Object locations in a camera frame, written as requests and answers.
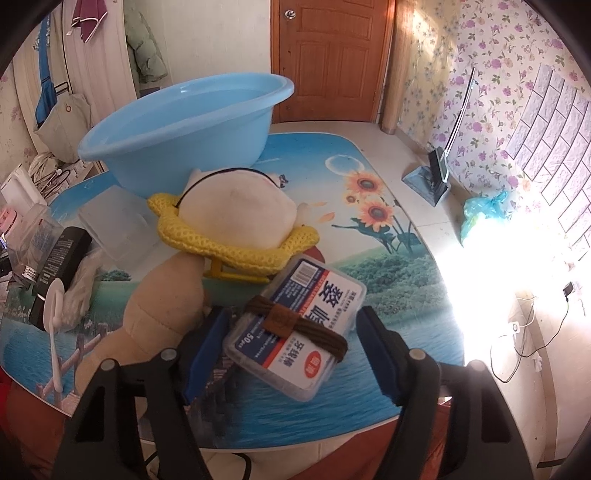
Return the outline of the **beige bread plush toy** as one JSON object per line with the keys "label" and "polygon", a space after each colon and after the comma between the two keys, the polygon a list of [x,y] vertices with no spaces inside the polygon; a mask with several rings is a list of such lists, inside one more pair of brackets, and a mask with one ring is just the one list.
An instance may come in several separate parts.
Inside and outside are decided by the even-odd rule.
{"label": "beige bread plush toy", "polygon": [[129,297],[122,326],[107,334],[79,364],[75,387],[83,393],[100,363],[142,363],[175,348],[204,319],[204,258],[177,253],[144,276]]}

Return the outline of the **black tube bottle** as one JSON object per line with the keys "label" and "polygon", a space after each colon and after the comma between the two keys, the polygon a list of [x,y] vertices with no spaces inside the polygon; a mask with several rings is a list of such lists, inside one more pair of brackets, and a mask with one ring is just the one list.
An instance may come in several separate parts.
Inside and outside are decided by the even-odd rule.
{"label": "black tube bottle", "polygon": [[69,226],[62,231],[50,250],[33,288],[34,302],[29,314],[29,322],[39,330],[45,330],[43,308],[50,284],[55,279],[60,279],[65,289],[70,286],[91,241],[92,238],[85,229]]}

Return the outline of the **clear toothpick box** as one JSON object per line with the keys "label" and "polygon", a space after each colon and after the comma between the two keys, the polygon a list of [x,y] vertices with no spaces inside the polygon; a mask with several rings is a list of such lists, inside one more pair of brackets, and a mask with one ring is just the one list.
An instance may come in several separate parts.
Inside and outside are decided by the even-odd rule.
{"label": "clear toothpick box", "polygon": [[297,255],[246,302],[224,352],[267,385],[308,402],[345,359],[366,294],[353,277]]}

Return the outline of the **white plastic hook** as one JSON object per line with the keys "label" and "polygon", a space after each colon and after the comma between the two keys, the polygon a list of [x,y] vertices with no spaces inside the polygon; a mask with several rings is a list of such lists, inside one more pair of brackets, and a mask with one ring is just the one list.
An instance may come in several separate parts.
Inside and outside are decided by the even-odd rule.
{"label": "white plastic hook", "polygon": [[59,278],[55,278],[48,287],[43,307],[43,326],[49,334],[52,381],[55,393],[62,393],[63,391],[61,367],[58,360],[55,336],[62,324],[64,292],[62,281]]}

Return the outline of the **clear plastic jar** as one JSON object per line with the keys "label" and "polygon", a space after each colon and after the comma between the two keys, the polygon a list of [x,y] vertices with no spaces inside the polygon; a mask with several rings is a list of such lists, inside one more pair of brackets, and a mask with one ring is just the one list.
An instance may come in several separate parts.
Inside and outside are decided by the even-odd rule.
{"label": "clear plastic jar", "polygon": [[30,286],[37,278],[63,228],[46,205],[35,204],[24,215],[6,205],[1,213],[1,233],[13,276]]}

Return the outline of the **clear plastic storage box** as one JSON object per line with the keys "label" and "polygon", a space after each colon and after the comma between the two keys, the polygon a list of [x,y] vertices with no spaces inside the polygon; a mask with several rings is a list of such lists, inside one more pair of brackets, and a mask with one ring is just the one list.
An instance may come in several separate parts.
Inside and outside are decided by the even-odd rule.
{"label": "clear plastic storage box", "polygon": [[78,217],[113,263],[131,270],[160,242],[157,219],[145,199],[111,186],[83,204]]}

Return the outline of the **black phone stand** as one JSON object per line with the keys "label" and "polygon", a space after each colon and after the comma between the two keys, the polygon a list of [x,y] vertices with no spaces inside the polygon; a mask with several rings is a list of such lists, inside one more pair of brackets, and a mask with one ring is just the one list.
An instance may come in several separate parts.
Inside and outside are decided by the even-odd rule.
{"label": "black phone stand", "polygon": [[448,151],[438,147],[428,154],[429,165],[403,177],[403,182],[431,206],[437,207],[450,190]]}

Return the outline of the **grey tote bag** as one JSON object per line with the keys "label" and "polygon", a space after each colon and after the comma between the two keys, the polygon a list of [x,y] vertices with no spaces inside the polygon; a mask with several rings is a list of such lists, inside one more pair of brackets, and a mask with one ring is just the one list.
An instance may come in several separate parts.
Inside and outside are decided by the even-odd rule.
{"label": "grey tote bag", "polygon": [[83,94],[62,93],[35,134],[63,163],[79,160],[78,145],[91,128],[91,109]]}

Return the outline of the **light blue plastic basin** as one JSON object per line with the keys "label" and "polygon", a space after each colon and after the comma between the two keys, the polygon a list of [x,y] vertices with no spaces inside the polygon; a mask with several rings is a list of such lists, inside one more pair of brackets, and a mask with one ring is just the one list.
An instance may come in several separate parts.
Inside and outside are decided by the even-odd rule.
{"label": "light blue plastic basin", "polygon": [[194,170],[256,163],[274,106],[293,93],[293,81],[265,73],[172,85],[96,124],[80,141],[78,156],[102,162],[122,188],[139,197],[179,194]]}

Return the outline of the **brown wooden door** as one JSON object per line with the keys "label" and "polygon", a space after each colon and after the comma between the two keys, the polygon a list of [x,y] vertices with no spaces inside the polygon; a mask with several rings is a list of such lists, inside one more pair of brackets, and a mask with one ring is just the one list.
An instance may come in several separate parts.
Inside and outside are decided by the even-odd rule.
{"label": "brown wooden door", "polygon": [[395,11],[394,1],[271,2],[270,70],[294,82],[273,121],[376,121]]}

